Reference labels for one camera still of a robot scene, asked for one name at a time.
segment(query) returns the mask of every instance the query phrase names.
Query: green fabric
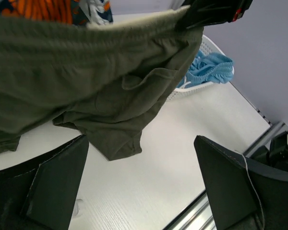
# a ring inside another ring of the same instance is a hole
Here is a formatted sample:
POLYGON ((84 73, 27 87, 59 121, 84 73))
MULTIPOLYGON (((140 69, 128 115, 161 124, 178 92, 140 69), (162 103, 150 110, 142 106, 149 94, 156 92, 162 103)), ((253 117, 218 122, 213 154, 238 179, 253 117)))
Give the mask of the green fabric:
POLYGON ((203 28, 174 31, 185 11, 90 29, 0 16, 0 152, 53 119, 108 160, 140 153, 202 41, 203 28))

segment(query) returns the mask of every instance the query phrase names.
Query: plastic basket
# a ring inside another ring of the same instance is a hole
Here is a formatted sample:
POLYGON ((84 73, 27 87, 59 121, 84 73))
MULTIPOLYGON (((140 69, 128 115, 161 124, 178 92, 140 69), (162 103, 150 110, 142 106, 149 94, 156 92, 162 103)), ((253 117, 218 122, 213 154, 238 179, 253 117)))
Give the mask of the plastic basket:
MULTIPOLYGON (((201 43, 201 46, 200 46, 200 50, 203 52, 204 55, 208 55, 209 53, 212 53, 212 52, 215 52, 215 53, 221 53, 223 55, 225 55, 222 50, 217 47, 217 45, 210 40, 209 37, 203 35, 203 40, 202 40, 202 43, 201 43)), ((200 84, 200 85, 196 85, 196 86, 193 86, 193 87, 190 87, 190 88, 187 88, 187 89, 178 89, 176 88, 171 94, 170 96, 168 97, 167 101, 172 101, 172 100, 175 100, 175 99, 179 99, 179 98, 182 98, 182 97, 185 97, 185 96, 188 96, 188 95, 191 95, 191 94, 194 94, 208 86, 212 86, 214 85, 215 83, 213 82, 206 82, 206 83, 203 83, 203 84, 200 84)))

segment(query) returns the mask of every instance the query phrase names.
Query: thin white wire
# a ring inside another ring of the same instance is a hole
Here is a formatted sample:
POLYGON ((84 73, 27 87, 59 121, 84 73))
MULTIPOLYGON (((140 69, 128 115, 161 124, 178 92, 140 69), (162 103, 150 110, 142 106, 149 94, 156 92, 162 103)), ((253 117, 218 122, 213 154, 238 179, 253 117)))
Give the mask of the thin white wire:
POLYGON ((247 173, 247 175, 248 175, 249 181, 250 181, 251 186, 252 186, 252 188, 253 188, 256 196, 257 196, 257 199, 258 199, 258 201, 259 201, 259 206, 260 206, 261 214, 262 214, 262 218, 263 218, 263 222, 262 222, 262 226, 261 226, 261 227, 262 227, 262 229, 264 230, 264 228, 265 228, 264 209, 263 209, 261 200, 260 200, 260 198, 259 198, 259 196, 258 196, 258 193, 257 193, 257 191, 256 191, 256 189, 255 189, 255 187, 254 187, 254 185, 253 185, 253 183, 252 183, 252 180, 251 180, 251 177, 250 177, 250 174, 249 174, 249 167, 248 167, 248 164, 247 164, 247 162, 246 162, 246 158, 245 158, 244 155, 242 155, 242 157, 243 157, 243 159, 244 159, 245 169, 246 169, 246 173, 247 173))

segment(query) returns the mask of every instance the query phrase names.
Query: white tabletop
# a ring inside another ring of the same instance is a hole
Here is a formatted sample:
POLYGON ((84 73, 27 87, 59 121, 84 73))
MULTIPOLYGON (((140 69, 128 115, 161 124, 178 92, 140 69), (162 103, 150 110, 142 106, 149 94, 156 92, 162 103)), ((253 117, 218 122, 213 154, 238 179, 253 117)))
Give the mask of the white tabletop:
MULTIPOLYGON (((203 190, 193 141, 204 135, 243 152, 269 128, 231 85, 214 85, 167 102, 144 129, 143 152, 107 161, 92 145, 78 198, 86 210, 70 230, 160 230, 203 190)), ((26 134, 16 152, 0 154, 0 169, 50 151, 79 135, 50 122, 26 134)))

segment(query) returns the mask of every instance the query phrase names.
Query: white plastic object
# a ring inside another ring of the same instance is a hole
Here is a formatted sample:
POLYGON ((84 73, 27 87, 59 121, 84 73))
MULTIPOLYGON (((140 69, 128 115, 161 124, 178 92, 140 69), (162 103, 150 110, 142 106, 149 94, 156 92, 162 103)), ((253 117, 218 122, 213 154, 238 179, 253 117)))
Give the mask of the white plastic object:
POLYGON ((75 205, 72 211, 72 218, 79 217, 83 214, 85 203, 82 199, 76 199, 75 205))
MULTIPOLYGON (((203 40, 202 40, 202 43, 201 43, 201 46, 200 46, 200 51, 202 51, 202 53, 204 55, 208 55, 212 52, 215 52, 215 53, 220 53, 220 54, 223 54, 223 51, 213 42, 211 41, 211 39, 209 37, 207 37, 206 35, 203 35, 203 40)), ((202 90, 208 86, 212 86, 214 85, 215 83, 213 82, 206 82, 206 83, 203 83, 203 84, 200 84, 200 85, 196 85, 196 86, 193 86, 193 87, 190 87, 190 88, 187 88, 187 89, 178 89, 176 88, 171 94, 170 96, 167 98, 167 101, 172 101, 172 100, 175 100, 175 99, 179 99, 179 98, 182 98, 182 97, 185 97, 185 96, 189 96, 191 94, 194 94, 196 92, 198 92, 199 90, 202 90)))

